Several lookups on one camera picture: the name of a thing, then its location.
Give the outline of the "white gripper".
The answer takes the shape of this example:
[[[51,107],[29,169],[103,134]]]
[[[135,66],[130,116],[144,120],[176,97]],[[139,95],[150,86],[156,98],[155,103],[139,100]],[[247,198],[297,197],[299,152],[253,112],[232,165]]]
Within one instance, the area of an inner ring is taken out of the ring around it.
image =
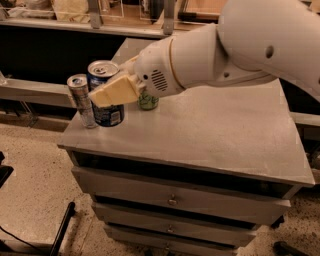
[[[142,91],[157,98],[185,91],[173,69],[173,40],[168,37],[153,42],[122,63],[120,68],[130,75],[121,75],[99,85],[89,93],[90,100],[98,108],[105,108],[135,102]]]

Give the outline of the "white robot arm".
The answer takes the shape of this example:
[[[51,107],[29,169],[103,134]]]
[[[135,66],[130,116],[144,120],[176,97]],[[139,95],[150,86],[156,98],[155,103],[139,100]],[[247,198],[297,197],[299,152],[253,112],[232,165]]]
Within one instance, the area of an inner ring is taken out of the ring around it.
[[[99,108],[189,88],[286,80],[320,96],[320,16],[300,0],[228,0],[218,22],[156,41],[89,93]]]

